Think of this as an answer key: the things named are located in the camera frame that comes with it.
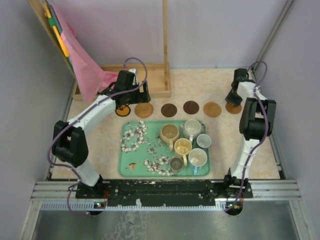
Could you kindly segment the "woven rattan coaster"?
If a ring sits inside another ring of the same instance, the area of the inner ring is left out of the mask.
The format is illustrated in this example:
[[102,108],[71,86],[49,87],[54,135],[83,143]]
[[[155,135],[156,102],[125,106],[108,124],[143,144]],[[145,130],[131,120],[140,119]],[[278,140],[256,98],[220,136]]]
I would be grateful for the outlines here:
[[150,117],[154,108],[151,103],[139,103],[135,106],[134,113],[141,119]]

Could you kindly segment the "light brown wooden coaster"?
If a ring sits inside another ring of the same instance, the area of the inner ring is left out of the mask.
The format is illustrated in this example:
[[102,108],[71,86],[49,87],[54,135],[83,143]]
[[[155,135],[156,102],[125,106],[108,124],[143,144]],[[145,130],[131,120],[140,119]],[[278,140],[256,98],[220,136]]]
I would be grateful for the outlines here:
[[225,104],[225,109],[226,109],[230,114],[236,115],[236,114],[239,114],[239,113],[242,111],[242,106],[241,106],[241,105],[235,106],[235,105],[232,104],[232,103],[226,103],[226,104]]

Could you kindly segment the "light woven coaster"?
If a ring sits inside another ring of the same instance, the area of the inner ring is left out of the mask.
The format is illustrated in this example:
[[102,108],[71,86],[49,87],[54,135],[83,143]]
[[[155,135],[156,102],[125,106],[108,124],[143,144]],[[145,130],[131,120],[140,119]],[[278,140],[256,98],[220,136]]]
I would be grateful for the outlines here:
[[222,108],[216,102],[207,102],[203,106],[204,113],[210,118],[217,118],[222,113]]

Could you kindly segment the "dark reddish wooden coaster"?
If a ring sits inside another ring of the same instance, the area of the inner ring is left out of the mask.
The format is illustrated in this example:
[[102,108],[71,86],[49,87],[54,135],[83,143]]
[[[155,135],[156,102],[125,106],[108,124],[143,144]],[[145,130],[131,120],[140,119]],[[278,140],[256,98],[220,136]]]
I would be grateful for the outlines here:
[[174,117],[177,114],[177,107],[172,103],[166,103],[161,107],[161,114],[167,118]]

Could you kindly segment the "dark brown wooden coaster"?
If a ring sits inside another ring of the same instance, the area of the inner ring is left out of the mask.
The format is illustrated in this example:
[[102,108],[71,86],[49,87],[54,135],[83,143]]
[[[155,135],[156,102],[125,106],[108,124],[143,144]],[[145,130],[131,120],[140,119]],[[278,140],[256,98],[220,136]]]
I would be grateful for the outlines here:
[[183,110],[189,115],[194,115],[199,111],[199,104],[193,100],[186,101],[183,105]]

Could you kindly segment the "white grey mug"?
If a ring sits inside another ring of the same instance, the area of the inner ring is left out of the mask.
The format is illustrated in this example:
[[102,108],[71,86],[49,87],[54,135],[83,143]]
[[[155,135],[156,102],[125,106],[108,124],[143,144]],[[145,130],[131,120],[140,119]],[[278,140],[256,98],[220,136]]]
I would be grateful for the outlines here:
[[183,136],[191,143],[201,134],[201,123],[195,119],[187,120],[182,128]]

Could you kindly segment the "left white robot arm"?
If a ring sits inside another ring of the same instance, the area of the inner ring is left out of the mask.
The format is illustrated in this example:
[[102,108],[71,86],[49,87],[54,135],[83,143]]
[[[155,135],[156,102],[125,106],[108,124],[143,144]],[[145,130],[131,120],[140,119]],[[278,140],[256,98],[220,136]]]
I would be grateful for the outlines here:
[[86,185],[86,192],[97,199],[103,195],[102,177],[90,163],[87,135],[109,114],[119,107],[150,102],[148,83],[138,82],[137,70],[121,70],[115,82],[105,88],[83,112],[69,121],[58,121],[54,126],[53,144],[48,153],[63,164],[55,166],[72,170],[80,182]]

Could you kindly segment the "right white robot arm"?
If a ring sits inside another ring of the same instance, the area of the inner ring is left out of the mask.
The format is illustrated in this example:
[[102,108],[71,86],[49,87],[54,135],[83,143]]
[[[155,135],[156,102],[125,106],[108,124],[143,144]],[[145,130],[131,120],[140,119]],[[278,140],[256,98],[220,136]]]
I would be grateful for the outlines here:
[[261,94],[260,87],[249,79],[245,68],[234,71],[231,90],[225,100],[231,109],[244,103],[239,122],[239,132],[242,135],[240,148],[223,183],[224,194],[235,198],[246,191],[257,148],[272,134],[277,103]]

